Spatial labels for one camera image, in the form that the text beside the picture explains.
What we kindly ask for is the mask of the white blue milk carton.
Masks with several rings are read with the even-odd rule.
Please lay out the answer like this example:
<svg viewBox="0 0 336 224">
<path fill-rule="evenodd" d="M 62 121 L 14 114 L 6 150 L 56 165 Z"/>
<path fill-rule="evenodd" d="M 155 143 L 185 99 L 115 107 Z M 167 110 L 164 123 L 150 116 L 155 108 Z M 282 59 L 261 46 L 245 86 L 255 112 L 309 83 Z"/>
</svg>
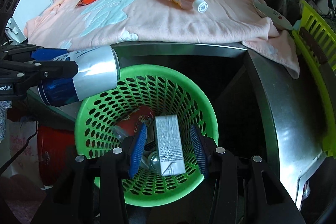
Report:
<svg viewBox="0 0 336 224">
<path fill-rule="evenodd" d="M 177 115 L 155 117 L 154 133 L 162 176 L 186 172 Z"/>
</svg>

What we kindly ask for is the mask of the red cola can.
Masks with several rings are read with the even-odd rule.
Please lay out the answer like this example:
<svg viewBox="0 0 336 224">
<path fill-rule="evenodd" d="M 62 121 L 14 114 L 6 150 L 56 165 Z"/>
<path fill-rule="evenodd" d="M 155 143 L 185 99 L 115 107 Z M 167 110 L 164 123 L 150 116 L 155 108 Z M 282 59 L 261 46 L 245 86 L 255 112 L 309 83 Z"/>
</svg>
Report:
<svg viewBox="0 0 336 224">
<path fill-rule="evenodd" d="M 124 119 L 111 126 L 110 129 L 119 141 L 123 141 L 123 139 L 129 136 L 134 136 L 143 124 L 150 126 L 153 119 L 153 110 L 145 105 L 141 105 L 127 114 Z"/>
</svg>

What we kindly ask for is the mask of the blue white drink can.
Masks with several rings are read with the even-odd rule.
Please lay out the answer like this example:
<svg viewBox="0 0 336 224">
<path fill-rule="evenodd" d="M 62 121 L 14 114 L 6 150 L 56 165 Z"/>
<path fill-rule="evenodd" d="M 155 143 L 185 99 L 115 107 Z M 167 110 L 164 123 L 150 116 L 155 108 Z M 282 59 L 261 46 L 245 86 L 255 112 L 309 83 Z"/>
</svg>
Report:
<svg viewBox="0 0 336 224">
<path fill-rule="evenodd" d="M 80 102 L 90 96 L 115 89 L 120 79 L 120 65 L 111 46 L 92 49 L 65 51 L 55 56 L 53 62 L 77 64 L 77 73 L 72 77 L 42 80 L 39 95 L 46 105 L 60 107 Z"/>
</svg>

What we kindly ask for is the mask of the white microwave oven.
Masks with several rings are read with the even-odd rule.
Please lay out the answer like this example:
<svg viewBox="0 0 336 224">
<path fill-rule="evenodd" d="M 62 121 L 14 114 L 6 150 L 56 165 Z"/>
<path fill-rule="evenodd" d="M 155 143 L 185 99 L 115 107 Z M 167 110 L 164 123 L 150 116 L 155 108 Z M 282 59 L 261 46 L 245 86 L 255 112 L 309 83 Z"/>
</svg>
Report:
<svg viewBox="0 0 336 224">
<path fill-rule="evenodd" d="M 14 44 L 20 44 L 25 41 L 24 29 L 26 23 L 41 15 L 53 2 L 54 0 L 20 0 L 13 16 L 7 22 L 6 35 Z"/>
</svg>

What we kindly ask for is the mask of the red plastic stool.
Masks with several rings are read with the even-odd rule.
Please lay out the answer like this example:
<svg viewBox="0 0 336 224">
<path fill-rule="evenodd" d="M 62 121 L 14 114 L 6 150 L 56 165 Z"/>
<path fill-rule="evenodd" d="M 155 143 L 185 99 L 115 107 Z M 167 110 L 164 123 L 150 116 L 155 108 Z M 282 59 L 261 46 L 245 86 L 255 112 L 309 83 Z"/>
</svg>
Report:
<svg viewBox="0 0 336 224">
<path fill-rule="evenodd" d="M 38 128 L 39 174 L 46 186 L 65 175 L 77 156 L 74 132 L 49 126 Z"/>
</svg>

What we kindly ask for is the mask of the pink flower-pattern towel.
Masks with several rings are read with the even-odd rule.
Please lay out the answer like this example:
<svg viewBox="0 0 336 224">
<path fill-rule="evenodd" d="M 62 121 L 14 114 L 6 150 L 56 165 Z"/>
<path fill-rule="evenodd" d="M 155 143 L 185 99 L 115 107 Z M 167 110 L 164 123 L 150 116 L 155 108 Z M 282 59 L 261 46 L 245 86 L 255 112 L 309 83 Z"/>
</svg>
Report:
<svg viewBox="0 0 336 224">
<path fill-rule="evenodd" d="M 56 0 L 26 23 L 25 36 L 39 46 L 70 51 L 121 42 L 240 42 L 299 77 L 293 39 L 253 5 L 264 0 L 205 0 L 204 13 L 169 0 L 97 0 L 77 7 L 78 1 Z"/>
</svg>

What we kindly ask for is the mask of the white ceramic bowl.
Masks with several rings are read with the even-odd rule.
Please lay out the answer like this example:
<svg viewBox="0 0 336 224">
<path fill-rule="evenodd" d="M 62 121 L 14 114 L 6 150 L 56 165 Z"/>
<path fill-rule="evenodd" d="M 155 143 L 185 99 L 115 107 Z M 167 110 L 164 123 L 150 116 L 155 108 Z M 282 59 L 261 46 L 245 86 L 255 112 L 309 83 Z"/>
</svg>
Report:
<svg viewBox="0 0 336 224">
<path fill-rule="evenodd" d="M 260 3 L 260 2 L 255 2 L 254 7 L 257 11 L 257 13 L 262 17 L 268 17 L 272 20 L 273 25 L 279 29 L 279 30 L 288 30 L 292 31 L 293 26 L 290 24 L 290 22 L 285 18 L 285 16 L 281 15 L 279 12 L 276 10 L 272 9 L 271 7 Z"/>
</svg>

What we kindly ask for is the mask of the lime green dish rack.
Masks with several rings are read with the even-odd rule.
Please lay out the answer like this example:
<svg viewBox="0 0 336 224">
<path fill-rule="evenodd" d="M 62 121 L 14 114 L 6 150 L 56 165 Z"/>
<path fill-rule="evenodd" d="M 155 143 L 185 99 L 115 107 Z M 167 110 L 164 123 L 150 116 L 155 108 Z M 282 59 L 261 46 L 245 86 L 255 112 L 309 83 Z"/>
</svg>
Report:
<svg viewBox="0 0 336 224">
<path fill-rule="evenodd" d="M 305 0 L 300 0 L 301 21 L 291 34 L 318 87 L 326 117 L 322 150 L 335 157 L 335 32 Z"/>
</svg>

